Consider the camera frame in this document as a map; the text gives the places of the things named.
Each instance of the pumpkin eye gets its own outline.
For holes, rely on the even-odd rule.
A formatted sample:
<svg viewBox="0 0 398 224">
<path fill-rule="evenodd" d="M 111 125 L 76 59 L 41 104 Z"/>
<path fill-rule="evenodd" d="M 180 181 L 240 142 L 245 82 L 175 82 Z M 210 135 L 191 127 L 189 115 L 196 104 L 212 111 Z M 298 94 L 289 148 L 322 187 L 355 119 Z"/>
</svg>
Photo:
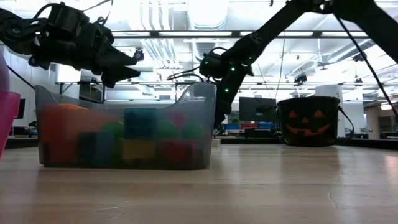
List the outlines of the pumpkin eye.
<svg viewBox="0 0 398 224">
<path fill-rule="evenodd" d="M 319 109 L 317 109 L 317 112 L 315 112 L 315 114 L 313 115 L 314 118 L 324 118 L 325 115 L 322 113 L 322 111 L 320 111 Z"/>
<path fill-rule="evenodd" d="M 291 111 L 289 114 L 289 118 L 292 119 L 292 118 L 296 118 L 296 117 L 297 117 L 296 113 L 294 113 L 294 111 Z"/>
</svg>

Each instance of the translucent plastic bin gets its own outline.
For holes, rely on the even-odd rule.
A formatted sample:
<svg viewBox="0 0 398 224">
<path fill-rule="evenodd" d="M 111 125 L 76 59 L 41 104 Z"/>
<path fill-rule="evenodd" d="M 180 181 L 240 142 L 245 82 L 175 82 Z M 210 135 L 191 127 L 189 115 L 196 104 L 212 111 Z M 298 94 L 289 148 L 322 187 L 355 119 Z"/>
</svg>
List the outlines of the translucent plastic bin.
<svg viewBox="0 0 398 224">
<path fill-rule="evenodd" d="M 6 146 L 12 122 L 18 116 L 20 94 L 0 90 L 0 159 Z"/>
<path fill-rule="evenodd" d="M 163 109 L 95 104 L 42 86 L 35 94 L 40 163 L 47 167 L 191 170 L 210 162 L 212 84 L 190 86 Z"/>
</svg>

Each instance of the desk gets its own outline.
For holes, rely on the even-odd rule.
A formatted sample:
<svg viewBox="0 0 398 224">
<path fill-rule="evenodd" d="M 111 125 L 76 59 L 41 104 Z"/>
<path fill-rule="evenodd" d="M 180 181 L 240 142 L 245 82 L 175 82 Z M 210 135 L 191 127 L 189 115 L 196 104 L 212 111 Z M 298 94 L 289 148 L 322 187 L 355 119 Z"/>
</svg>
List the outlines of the desk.
<svg viewBox="0 0 398 224">
<path fill-rule="evenodd" d="M 0 162 L 0 223 L 396 223 L 398 152 L 223 145 L 198 171 L 46 169 Z"/>
</svg>

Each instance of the robotic arm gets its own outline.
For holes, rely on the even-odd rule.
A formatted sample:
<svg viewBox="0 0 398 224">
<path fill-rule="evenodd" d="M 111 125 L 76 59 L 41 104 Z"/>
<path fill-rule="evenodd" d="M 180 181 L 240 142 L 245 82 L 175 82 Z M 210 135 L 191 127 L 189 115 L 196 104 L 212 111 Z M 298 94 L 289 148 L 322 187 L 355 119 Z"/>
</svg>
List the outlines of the robotic arm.
<svg viewBox="0 0 398 224">
<path fill-rule="evenodd" d="M 0 40 L 11 50 L 31 55 L 29 65 L 49 69 L 52 62 L 91 70 L 102 75 L 105 86 L 138 77 L 140 72 L 127 68 L 137 60 L 112 46 L 111 31 L 99 22 L 89 23 L 83 11 L 60 4 L 52 7 L 48 19 L 23 19 L 0 9 Z"/>
<path fill-rule="evenodd" d="M 221 79 L 217 87 L 216 126 L 224 120 L 225 114 L 230 114 L 231 104 L 244 77 L 253 75 L 251 64 L 272 40 L 306 12 L 334 14 L 337 18 L 354 22 L 398 63 L 398 42 L 394 40 L 398 23 L 374 0 L 289 0 L 260 29 L 239 39 L 223 54 L 210 52 L 205 55 L 200 73 Z"/>
</svg>

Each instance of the yellow block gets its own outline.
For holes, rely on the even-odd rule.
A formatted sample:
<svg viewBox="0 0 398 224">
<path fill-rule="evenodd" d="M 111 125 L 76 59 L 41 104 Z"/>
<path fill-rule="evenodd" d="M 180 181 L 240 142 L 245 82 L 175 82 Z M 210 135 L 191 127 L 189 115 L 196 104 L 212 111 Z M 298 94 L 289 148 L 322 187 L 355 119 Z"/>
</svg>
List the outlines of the yellow block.
<svg viewBox="0 0 398 224">
<path fill-rule="evenodd" d="M 122 160 L 155 158 L 156 142 L 148 140 L 122 140 Z"/>
</svg>

